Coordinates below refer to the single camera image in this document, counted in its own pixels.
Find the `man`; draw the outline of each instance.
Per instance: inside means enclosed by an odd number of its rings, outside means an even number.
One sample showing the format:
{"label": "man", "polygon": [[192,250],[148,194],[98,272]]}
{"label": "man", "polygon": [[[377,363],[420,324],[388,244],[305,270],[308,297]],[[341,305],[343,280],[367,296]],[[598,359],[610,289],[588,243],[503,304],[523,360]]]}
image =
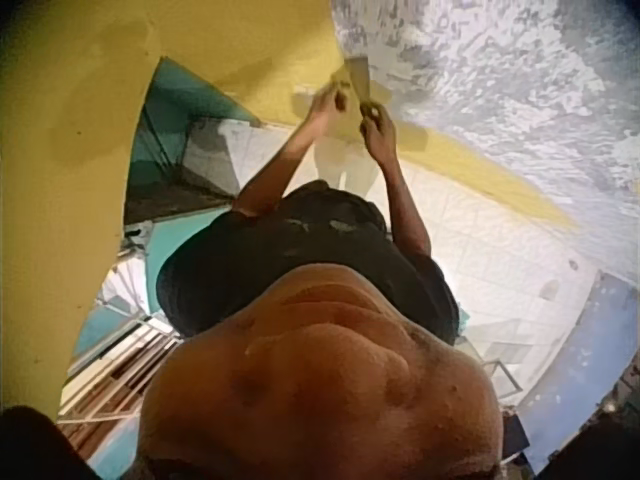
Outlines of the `man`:
{"label": "man", "polygon": [[282,198],[345,108],[336,85],[320,92],[231,211],[167,260],[158,297],[191,338],[146,393],[125,478],[494,478],[498,403],[451,346],[458,310],[385,109],[363,105],[361,130],[393,241],[374,205],[324,182]]}

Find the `yellow wall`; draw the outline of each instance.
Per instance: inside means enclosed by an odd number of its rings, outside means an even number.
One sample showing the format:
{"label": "yellow wall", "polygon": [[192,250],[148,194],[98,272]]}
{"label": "yellow wall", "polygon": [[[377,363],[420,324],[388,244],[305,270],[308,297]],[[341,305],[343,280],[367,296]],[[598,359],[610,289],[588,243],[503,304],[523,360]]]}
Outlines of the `yellow wall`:
{"label": "yellow wall", "polygon": [[[53,417],[75,339],[118,249],[133,134],[160,57],[262,120],[293,124],[295,87],[323,84],[341,56],[328,0],[32,5],[12,25],[0,66],[2,399]],[[442,139],[435,145],[436,157],[410,145],[406,153],[428,164],[457,148],[457,170],[441,173],[477,183],[465,172],[481,160]],[[535,198],[528,213],[546,215],[549,203],[502,175],[506,189],[490,178],[472,186],[514,208],[517,195]]]}

